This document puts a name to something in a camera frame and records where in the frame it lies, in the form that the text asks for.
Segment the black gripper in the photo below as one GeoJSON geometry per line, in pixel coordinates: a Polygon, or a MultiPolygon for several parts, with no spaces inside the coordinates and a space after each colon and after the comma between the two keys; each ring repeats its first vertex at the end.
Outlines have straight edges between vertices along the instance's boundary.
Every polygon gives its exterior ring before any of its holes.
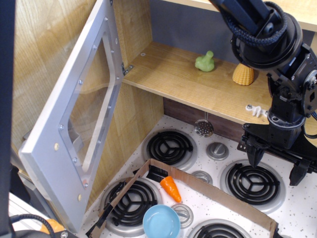
{"type": "Polygon", "coordinates": [[[311,144],[301,126],[283,128],[272,124],[246,123],[237,149],[247,153],[255,168],[264,152],[274,154],[294,164],[290,172],[290,186],[298,186],[307,173],[317,165],[317,147],[311,144]]]}

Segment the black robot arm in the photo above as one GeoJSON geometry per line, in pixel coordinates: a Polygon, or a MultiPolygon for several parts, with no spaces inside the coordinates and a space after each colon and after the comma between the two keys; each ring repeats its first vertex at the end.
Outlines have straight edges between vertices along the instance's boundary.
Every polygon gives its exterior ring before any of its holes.
{"type": "Polygon", "coordinates": [[[297,20],[277,4],[261,0],[214,0],[232,32],[232,50],[240,63],[267,73],[272,98],[268,124],[243,125],[241,142],[251,166],[264,152],[293,163],[290,185],[317,170],[317,149],[305,131],[317,116],[317,57],[303,42],[297,20]]]}

